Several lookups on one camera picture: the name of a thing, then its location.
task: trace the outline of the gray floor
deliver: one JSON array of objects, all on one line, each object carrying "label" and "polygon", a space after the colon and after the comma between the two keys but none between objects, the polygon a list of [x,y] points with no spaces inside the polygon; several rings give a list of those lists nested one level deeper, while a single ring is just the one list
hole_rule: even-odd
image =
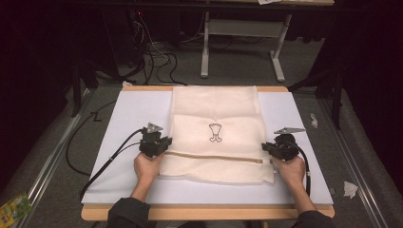
[{"label": "gray floor", "polygon": [[[173,77],[190,85],[245,85],[245,86],[289,86],[304,79],[317,56],[322,42],[309,44],[301,40],[285,42],[280,54],[280,62],[286,82],[276,82],[274,70],[268,58],[268,50],[275,40],[256,42],[254,38],[236,38],[237,42],[228,48],[228,40],[213,40],[210,49],[210,71],[208,79],[200,78],[202,47],[200,43],[186,43],[182,48],[172,48],[156,44],[161,52],[175,53],[178,66]],[[155,58],[156,65],[163,64],[163,58]],[[173,65],[163,67],[158,73],[162,79],[167,76]],[[159,83],[154,70],[151,83]],[[142,73],[134,79],[141,84]],[[71,119],[72,102],[48,127],[37,144],[32,148],[20,169],[1,196],[4,203],[22,191],[29,191],[50,155],[60,147],[60,140],[74,122],[82,122],[89,112],[98,109],[117,98],[121,85],[100,80],[100,87],[86,95],[88,103],[82,114]],[[317,100],[312,93],[314,88],[303,88],[295,92],[297,107],[304,121],[319,165],[329,186],[336,191],[332,195],[335,202],[337,227],[403,227],[402,197],[397,192],[392,180],[373,151],[365,136],[359,120],[354,114],[348,97],[343,94],[341,108],[341,130],[335,130],[329,122],[326,100]],[[101,122],[88,121],[78,131],[71,142],[69,155],[71,162],[80,170],[90,172],[107,128],[113,104],[99,112]],[[311,127],[310,114],[317,116],[318,129]],[[36,209],[29,219],[20,222],[19,227],[91,227],[93,222],[81,219],[82,205],[78,193],[87,181],[72,171],[66,163],[64,153],[50,174],[50,182],[45,182],[44,194],[39,194]],[[360,188],[357,196],[343,197],[343,182],[354,182]],[[270,220],[270,227],[291,227],[293,220]],[[97,227],[105,227],[101,222]]]}]

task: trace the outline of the green object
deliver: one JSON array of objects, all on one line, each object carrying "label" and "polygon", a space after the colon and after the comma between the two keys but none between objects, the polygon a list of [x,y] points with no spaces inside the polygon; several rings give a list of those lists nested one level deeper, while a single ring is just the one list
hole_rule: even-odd
[{"label": "green object", "polygon": [[26,215],[32,206],[27,193],[21,193],[0,208],[0,228],[7,228]]}]

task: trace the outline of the black sleeve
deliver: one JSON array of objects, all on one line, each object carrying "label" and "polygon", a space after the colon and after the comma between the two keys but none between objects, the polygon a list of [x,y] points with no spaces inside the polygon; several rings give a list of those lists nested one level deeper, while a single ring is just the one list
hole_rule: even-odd
[{"label": "black sleeve", "polygon": [[107,215],[108,228],[146,227],[150,205],[134,198],[121,198]]},{"label": "black sleeve", "polygon": [[306,211],[298,216],[293,228],[336,228],[330,217],[318,211]]}]

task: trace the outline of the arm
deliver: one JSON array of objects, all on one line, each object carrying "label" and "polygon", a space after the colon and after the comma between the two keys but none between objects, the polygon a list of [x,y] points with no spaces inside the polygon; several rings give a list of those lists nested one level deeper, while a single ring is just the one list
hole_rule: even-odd
[{"label": "arm", "polygon": [[134,159],[134,170],[137,184],[130,198],[120,199],[110,209],[107,218],[107,227],[145,227],[148,223],[150,205],[145,203],[146,196],[155,178],[160,171],[163,153],[154,159],[140,153]]},{"label": "arm", "polygon": [[318,212],[303,186],[305,174],[305,162],[296,156],[290,161],[282,161],[273,158],[278,165],[279,173],[293,194],[296,203],[298,220],[295,228],[319,228],[335,227],[332,220]]}]

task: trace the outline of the human hand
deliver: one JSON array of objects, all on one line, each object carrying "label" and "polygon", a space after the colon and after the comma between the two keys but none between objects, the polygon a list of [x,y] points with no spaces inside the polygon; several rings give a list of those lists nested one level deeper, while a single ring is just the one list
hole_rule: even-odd
[{"label": "human hand", "polygon": [[289,187],[301,186],[305,175],[305,162],[299,156],[292,160],[282,161],[275,157],[272,158],[279,169],[282,179]]},{"label": "human hand", "polygon": [[163,159],[163,154],[155,158],[149,158],[145,153],[140,153],[134,159],[133,167],[137,176],[137,184],[131,194],[132,198],[145,201],[152,182],[160,172],[160,163]]}]

